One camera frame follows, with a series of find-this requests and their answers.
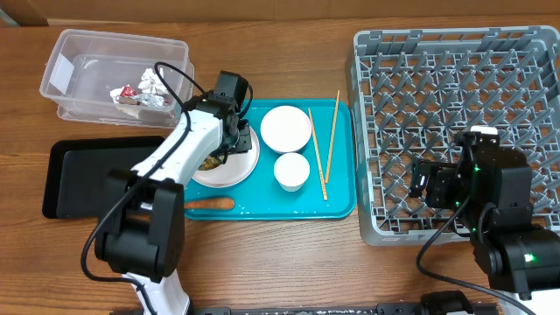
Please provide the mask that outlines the brown food scraps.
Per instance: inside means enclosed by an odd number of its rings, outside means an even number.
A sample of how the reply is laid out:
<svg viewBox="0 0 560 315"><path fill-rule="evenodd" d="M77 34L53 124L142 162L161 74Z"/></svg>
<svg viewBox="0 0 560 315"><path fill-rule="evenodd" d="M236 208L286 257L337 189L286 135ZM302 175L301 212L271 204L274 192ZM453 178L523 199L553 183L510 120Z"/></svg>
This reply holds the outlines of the brown food scraps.
<svg viewBox="0 0 560 315"><path fill-rule="evenodd" d="M199 171L210 171L212 169L217 168L218 166L223 164L223 156L208 156L204 159L202 164L199 166Z"/></svg>

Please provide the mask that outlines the white medium bowl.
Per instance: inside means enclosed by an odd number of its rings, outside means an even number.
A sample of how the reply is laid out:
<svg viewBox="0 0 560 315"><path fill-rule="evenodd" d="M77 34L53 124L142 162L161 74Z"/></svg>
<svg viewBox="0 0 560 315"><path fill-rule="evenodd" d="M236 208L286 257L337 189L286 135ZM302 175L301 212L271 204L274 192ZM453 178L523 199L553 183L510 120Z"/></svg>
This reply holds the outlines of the white medium bowl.
<svg viewBox="0 0 560 315"><path fill-rule="evenodd" d="M268 147L284 154L303 149L312 135L312 126L302 109L283 105L271 109L263 117L260 132Z"/></svg>

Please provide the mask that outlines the white cup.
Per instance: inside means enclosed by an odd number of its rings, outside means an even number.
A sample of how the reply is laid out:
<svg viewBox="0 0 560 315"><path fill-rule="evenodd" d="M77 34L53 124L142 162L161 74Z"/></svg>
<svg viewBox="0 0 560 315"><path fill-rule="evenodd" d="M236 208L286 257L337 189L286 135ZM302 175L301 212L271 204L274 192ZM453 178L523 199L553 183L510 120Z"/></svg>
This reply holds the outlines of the white cup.
<svg viewBox="0 0 560 315"><path fill-rule="evenodd" d="M310 175L310 164L298 153L290 152L280 156L274 164L274 177L287 192L299 190Z"/></svg>

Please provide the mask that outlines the white tissue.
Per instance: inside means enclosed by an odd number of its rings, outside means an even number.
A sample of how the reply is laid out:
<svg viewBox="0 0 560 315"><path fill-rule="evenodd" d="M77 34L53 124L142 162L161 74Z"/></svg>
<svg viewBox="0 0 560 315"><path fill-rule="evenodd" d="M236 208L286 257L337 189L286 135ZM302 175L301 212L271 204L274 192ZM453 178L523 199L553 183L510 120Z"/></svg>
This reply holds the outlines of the white tissue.
<svg viewBox="0 0 560 315"><path fill-rule="evenodd" d="M167 95L168 91L153 68L147 68L142 76L137 88L142 94L147 95Z"/></svg>

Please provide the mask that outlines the red foil wrapper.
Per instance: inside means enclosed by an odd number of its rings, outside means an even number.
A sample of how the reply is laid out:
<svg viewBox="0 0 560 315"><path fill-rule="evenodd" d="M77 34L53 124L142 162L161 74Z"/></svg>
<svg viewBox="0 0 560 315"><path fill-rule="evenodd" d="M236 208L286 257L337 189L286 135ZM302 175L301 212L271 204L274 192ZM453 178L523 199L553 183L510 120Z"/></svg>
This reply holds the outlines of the red foil wrapper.
<svg viewBox="0 0 560 315"><path fill-rule="evenodd" d="M109 92L114 103L145 106L161 109L171 104L171 102L159 94L138 93L130 85L119 87Z"/></svg>

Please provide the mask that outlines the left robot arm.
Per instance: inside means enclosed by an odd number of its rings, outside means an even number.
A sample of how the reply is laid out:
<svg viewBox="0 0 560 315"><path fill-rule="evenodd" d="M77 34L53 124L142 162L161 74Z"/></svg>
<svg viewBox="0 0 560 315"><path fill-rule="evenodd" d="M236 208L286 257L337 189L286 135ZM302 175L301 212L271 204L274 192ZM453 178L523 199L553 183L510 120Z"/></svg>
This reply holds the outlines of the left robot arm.
<svg viewBox="0 0 560 315"><path fill-rule="evenodd" d="M163 143L129 171L113 170L104 184L98 224L82 250L115 272L113 283L131 284L145 314L187 314L191 300L177 267L185 242L184 193L207 157L222 164L249 151L249 102L244 98L195 96Z"/></svg>

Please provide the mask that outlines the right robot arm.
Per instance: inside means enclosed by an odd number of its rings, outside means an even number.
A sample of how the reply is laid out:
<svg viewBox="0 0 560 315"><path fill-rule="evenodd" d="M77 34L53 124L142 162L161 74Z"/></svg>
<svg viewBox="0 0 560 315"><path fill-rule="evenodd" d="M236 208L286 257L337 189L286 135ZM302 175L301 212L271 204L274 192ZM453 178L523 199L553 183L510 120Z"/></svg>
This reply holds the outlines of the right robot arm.
<svg viewBox="0 0 560 315"><path fill-rule="evenodd" d="M509 314L559 311L559 237L532 221L532 170L518 150L465 146L456 164L417 159L411 198L452 211L469 231L486 287L417 268L426 276L498 298Z"/></svg>

